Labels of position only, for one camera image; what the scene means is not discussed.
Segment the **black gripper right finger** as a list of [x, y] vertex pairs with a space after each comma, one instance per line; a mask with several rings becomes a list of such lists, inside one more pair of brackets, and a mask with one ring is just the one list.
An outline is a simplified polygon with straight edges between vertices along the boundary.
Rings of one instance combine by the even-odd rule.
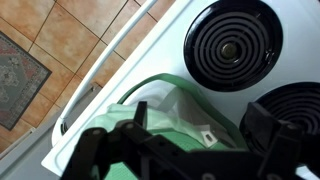
[[240, 124], [248, 147], [260, 155], [265, 155], [282, 126], [293, 126], [302, 131], [299, 163], [306, 166], [315, 176], [320, 174], [320, 133], [310, 132], [299, 122], [279, 119], [259, 103], [250, 102]]

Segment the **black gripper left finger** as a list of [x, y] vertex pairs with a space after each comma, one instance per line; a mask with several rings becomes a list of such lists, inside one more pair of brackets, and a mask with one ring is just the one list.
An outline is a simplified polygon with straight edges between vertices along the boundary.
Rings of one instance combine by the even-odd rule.
[[144, 125], [147, 103], [139, 102], [132, 120], [121, 120], [107, 132], [85, 130], [75, 146], [61, 180], [103, 180], [112, 164], [122, 162], [139, 180], [157, 180], [157, 166], [143, 144], [152, 135]]

